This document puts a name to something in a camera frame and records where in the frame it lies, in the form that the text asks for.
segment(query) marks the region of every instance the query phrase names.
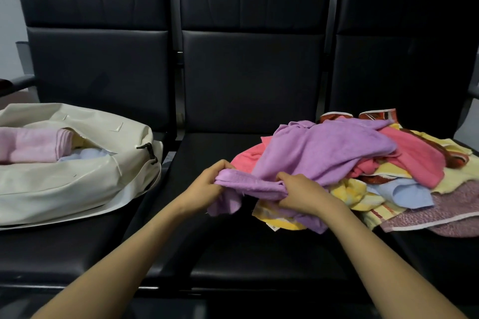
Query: cream tote bag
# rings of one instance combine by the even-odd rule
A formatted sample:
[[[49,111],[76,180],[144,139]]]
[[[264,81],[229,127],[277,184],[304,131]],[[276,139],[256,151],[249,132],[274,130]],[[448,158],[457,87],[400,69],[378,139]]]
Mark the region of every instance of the cream tote bag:
[[[0,126],[67,128],[110,154],[0,165],[0,230],[111,212],[159,182],[163,144],[148,126],[125,117],[67,104],[10,104],[0,111]]]

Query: pile of towels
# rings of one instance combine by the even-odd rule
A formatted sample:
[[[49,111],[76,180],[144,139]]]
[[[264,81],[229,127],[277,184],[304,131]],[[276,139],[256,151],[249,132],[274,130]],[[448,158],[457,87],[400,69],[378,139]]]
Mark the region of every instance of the pile of towels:
[[[108,155],[68,129],[0,127],[0,164],[53,163]]]
[[[371,229],[479,236],[479,158],[451,139],[404,129],[394,109],[290,122],[231,163],[236,170],[216,178],[227,189],[208,208],[213,216],[236,212],[242,196],[251,195],[260,199],[253,215],[273,229],[323,233],[317,217],[275,203],[287,196],[283,182],[275,182],[285,171],[321,184]]]

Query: hand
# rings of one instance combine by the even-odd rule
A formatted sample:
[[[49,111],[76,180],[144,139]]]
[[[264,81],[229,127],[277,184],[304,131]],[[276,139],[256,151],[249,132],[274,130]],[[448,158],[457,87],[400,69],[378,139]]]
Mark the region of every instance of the hand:
[[[279,207],[296,212],[318,216],[321,219],[336,215],[349,208],[340,199],[329,194],[318,183],[306,178],[303,174],[289,175],[283,171],[276,176],[283,181],[288,196],[279,201]]]
[[[226,160],[220,160],[206,168],[193,183],[174,200],[184,213],[195,213],[211,205],[223,192],[223,187],[214,184],[218,173],[226,168],[235,169]]]

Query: forearm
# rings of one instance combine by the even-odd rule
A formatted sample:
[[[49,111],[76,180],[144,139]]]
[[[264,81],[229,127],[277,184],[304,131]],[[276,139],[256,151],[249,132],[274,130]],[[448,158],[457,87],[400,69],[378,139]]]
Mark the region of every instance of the forearm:
[[[324,218],[384,319],[466,318],[346,206]]]
[[[160,248],[186,215],[175,201],[171,202],[133,236],[54,297],[33,318],[121,317]]]

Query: rolled pink towel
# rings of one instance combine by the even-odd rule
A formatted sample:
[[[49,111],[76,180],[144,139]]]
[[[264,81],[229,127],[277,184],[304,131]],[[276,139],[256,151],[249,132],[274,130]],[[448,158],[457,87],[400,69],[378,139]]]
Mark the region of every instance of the rolled pink towel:
[[[73,132],[0,127],[0,163],[51,163],[71,154]]]

